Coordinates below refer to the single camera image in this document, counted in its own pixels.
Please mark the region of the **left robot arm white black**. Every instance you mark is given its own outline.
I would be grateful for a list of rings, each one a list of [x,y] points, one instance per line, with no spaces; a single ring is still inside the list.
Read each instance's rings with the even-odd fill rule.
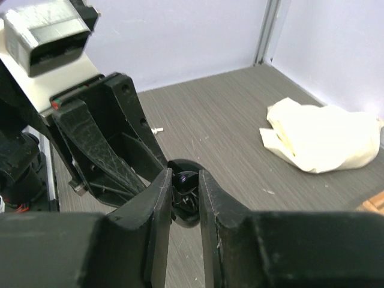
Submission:
[[[98,74],[71,85],[39,113],[10,72],[1,71],[1,191],[10,206],[34,202],[42,190],[38,140],[26,127],[51,142],[72,188],[105,205],[126,204],[145,190],[145,181],[172,189],[167,160],[125,74]]]

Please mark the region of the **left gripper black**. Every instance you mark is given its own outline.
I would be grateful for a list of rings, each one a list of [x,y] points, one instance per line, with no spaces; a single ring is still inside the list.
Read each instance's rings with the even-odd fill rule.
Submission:
[[[53,102],[57,109],[39,131],[56,143],[64,140],[81,180],[99,202],[122,206],[146,188],[132,169],[152,182],[166,167],[131,77],[98,76]]]

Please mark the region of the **black earbud charging case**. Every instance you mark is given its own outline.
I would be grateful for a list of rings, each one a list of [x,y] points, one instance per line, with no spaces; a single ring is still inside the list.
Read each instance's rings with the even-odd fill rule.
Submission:
[[[200,223],[199,214],[199,185],[188,195],[180,195],[173,186],[173,177],[182,171],[194,171],[199,174],[204,169],[199,163],[188,159],[174,159],[167,163],[172,169],[172,212],[171,218],[178,225],[193,228]]]

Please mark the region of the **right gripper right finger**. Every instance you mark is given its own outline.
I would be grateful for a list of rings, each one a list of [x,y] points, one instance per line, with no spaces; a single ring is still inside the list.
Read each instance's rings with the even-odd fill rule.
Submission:
[[[206,287],[382,287],[383,217],[252,211],[199,173]]]

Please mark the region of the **cream cloth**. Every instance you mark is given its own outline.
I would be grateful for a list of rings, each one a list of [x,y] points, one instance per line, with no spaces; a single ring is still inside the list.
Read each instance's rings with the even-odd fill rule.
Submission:
[[[267,108],[266,120],[264,147],[307,173],[358,169],[379,153],[383,120],[367,112],[284,98]]]

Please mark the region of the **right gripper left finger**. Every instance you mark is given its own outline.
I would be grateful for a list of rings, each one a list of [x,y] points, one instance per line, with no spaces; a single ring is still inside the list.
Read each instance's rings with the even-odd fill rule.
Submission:
[[[172,171],[110,214],[1,215],[2,287],[163,287]]]

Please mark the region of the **black earbud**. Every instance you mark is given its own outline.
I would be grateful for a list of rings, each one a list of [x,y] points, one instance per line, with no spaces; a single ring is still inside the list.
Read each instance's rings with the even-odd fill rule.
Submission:
[[[173,186],[184,196],[192,193],[199,184],[199,174],[194,171],[182,171],[173,177]]]

